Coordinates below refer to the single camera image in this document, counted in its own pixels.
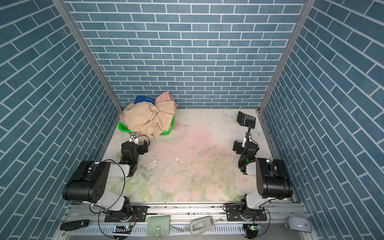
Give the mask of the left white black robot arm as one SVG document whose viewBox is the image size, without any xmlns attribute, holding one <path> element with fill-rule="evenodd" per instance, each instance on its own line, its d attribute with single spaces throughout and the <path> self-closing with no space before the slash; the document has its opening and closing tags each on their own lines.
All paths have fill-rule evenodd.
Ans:
<svg viewBox="0 0 384 240">
<path fill-rule="evenodd" d="M 128 197 L 123 196 L 127 178 L 137 170 L 139 156 L 148 152 L 149 142 L 142 145 L 134 141 L 125 142 L 121 148 L 119 162 L 105 160 L 102 162 L 82 161 L 63 190 L 66 201 L 86 202 L 100 208 L 99 214 L 105 214 L 105 222 L 144 222 L 148 207 L 132 206 Z M 123 179 L 119 194 L 107 189 L 111 179 Z"/>
</svg>

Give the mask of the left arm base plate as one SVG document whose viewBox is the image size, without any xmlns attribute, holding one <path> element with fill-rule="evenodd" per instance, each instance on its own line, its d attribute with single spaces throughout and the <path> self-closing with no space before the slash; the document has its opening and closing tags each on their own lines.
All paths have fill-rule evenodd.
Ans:
<svg viewBox="0 0 384 240">
<path fill-rule="evenodd" d="M 144 222 L 148 206 L 131 206 L 120 211 L 108 211 L 105 216 L 106 223 L 134 223 Z"/>
</svg>

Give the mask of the beige drawstring shorts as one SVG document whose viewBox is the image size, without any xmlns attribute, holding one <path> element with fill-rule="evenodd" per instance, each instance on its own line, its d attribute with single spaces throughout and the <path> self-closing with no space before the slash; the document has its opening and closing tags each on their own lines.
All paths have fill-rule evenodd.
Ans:
<svg viewBox="0 0 384 240">
<path fill-rule="evenodd" d="M 130 131 L 156 138 L 170 130 L 177 107 L 174 101 L 130 104 L 123 110 L 121 120 Z"/>
</svg>

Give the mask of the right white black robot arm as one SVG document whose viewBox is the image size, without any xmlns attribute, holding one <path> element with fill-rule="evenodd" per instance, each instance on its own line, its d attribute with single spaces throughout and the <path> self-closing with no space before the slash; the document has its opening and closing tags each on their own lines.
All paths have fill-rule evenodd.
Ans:
<svg viewBox="0 0 384 240">
<path fill-rule="evenodd" d="M 246 221 L 264 221 L 264 206 L 274 200 L 291 198 L 294 188 L 285 162 L 280 159 L 257 158 L 259 145 L 250 142 L 234 141 L 233 151 L 240 156 L 238 168 L 248 176 L 256 177 L 256 190 L 245 194 L 241 200 L 239 214 Z"/>
</svg>

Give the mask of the green plastic basket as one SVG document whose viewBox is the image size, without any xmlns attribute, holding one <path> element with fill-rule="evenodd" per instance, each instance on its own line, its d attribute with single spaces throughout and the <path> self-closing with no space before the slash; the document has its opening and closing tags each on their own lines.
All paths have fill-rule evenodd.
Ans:
<svg viewBox="0 0 384 240">
<path fill-rule="evenodd" d="M 171 127 L 168 131 L 164 131 L 161 133 L 161 136 L 166 136 L 166 135 L 169 135 L 174 127 L 174 124 L 175 124 L 175 119 L 172 120 L 172 123 L 171 123 Z M 131 134 L 132 131 L 128 129 L 127 126 L 125 126 L 124 124 L 122 124 L 121 122 L 119 122 L 118 124 L 118 129 L 121 131 L 121 132 L 126 132 L 126 133 L 129 133 Z"/>
</svg>

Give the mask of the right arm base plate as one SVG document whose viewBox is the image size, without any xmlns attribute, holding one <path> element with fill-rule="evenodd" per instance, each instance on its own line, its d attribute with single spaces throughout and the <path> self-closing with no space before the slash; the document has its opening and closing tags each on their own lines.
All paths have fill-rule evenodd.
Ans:
<svg viewBox="0 0 384 240">
<path fill-rule="evenodd" d="M 267 220 L 266 212 L 263 210 L 253 210 L 237 204 L 224 204 L 222 208 L 229 222 Z"/>
</svg>

